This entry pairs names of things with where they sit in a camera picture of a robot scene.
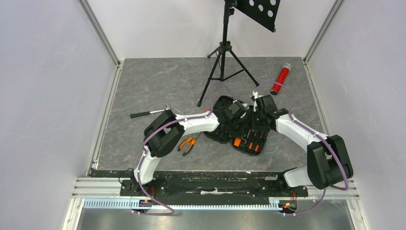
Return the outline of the black plastic tool case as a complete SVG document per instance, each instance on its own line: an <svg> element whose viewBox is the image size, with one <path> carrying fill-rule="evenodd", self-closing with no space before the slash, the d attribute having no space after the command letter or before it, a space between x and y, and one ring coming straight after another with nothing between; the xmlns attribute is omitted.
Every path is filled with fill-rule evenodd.
<svg viewBox="0 0 406 230"><path fill-rule="evenodd" d="M219 102L220 101L233 101L229 96L222 95L220 96L214 104L214 114L219 119ZM250 156L259 155L267 141L267 136L270 130L253 130L252 129L252 114L253 106L250 105L246 119L241 126L238 127L225 127L219 126L214 131L206 131L204 135L218 143L221 144L232 144L232 147L242 153L245 153ZM241 139L241 144L238 148L233 146L233 142L236 138ZM248 149L250 143L253 143L252 149ZM255 152L255 147L259 145L258 152Z"/></svg>

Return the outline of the claw hammer black handle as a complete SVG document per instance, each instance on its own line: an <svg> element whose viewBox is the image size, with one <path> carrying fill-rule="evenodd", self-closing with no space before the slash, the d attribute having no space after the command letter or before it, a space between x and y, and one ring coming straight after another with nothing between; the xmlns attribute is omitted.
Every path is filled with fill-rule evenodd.
<svg viewBox="0 0 406 230"><path fill-rule="evenodd" d="M166 104L165 109L162 109L162 110L146 111L146 112L130 114L130 118L132 119L132 118L146 116L146 115L150 115L150 114L154 114L154 113L160 113L160 112L164 112L166 110L170 110L170 106L168 104Z"/></svg>

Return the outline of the large orange-handled screwdriver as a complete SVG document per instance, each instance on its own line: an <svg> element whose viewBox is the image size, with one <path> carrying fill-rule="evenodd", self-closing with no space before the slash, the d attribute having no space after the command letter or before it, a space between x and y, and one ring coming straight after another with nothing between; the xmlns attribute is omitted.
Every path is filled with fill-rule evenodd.
<svg viewBox="0 0 406 230"><path fill-rule="evenodd" d="M238 148L241 144L241 139L240 138L236 138L233 142L233 146Z"/></svg>

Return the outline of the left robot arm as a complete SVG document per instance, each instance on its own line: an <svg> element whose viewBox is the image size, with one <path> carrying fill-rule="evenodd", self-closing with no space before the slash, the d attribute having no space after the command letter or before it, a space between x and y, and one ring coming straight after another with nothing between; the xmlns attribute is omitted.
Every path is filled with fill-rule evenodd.
<svg viewBox="0 0 406 230"><path fill-rule="evenodd" d="M150 190L150 182L161 158L173 151L179 140L200 132L213 132L218 127L235 123L248 113L248 105L234 100L231 105L218 107L201 114L176 115L164 111L145 130L142 157L134 171L132 190L139 196Z"/></svg>

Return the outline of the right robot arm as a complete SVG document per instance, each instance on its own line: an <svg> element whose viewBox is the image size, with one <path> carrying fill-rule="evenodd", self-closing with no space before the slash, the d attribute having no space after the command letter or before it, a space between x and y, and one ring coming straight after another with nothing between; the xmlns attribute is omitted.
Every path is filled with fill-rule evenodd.
<svg viewBox="0 0 406 230"><path fill-rule="evenodd" d="M298 186L313 185L317 189L333 187L345 191L353 168L345 142L339 135L320 133L298 120L289 110L277 109L271 95L252 94L253 126L285 135L306 151L307 166L285 171L277 181L277 191L290 195Z"/></svg>

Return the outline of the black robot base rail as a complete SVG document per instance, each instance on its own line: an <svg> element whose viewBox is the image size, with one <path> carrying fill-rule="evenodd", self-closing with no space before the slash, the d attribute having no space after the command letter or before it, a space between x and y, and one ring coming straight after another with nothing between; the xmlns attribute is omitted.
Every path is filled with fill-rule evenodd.
<svg viewBox="0 0 406 230"><path fill-rule="evenodd" d="M305 186L290 188L280 172L156 171L143 185L168 205L265 205L270 197L308 197Z"/></svg>

